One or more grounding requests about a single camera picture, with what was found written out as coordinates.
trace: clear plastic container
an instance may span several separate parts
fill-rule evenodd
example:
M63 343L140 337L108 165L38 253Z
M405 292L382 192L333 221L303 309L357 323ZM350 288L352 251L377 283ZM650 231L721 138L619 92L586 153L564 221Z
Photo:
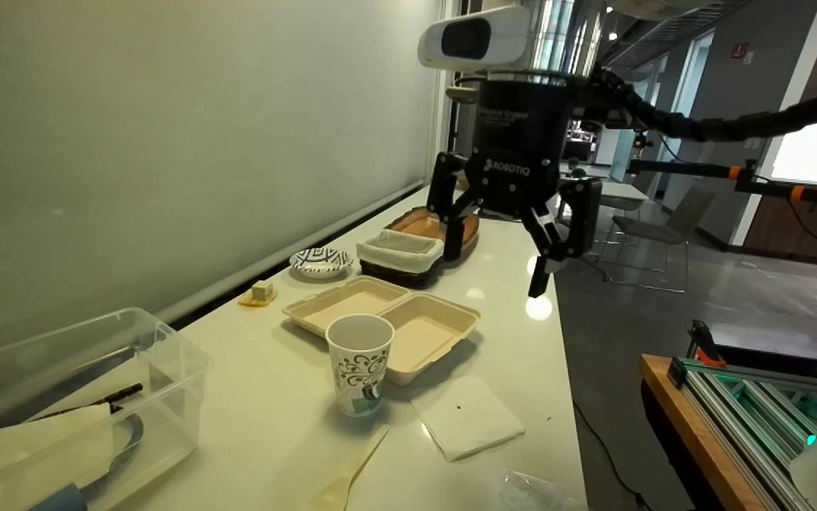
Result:
M46 509L64 503L64 495L87 509L114 509L195 448L205 376L208 357L145 309L2 347L0 455L9 462L0 462L0 509ZM6 444L9 432L40 428L96 402L96 424L49 432L19 448ZM104 462L83 455L101 435L110 452ZM96 462L101 473L76 481Z

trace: floor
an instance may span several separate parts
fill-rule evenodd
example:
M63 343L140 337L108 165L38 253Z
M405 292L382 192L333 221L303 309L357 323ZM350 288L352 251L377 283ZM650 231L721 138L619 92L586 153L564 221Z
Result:
M602 244L613 211L602 211ZM645 261L664 261L645 246ZM562 302L574 398L603 437L619 473L656 511L694 509L670 468L638 394L638 356L683 356L686 327L701 317L717 343L817 357L817 263L755 259L691 244L689 292L616 288L586 261L571 261L555 275ZM638 509L616 482L603 452L578 421L582 465L591 509Z

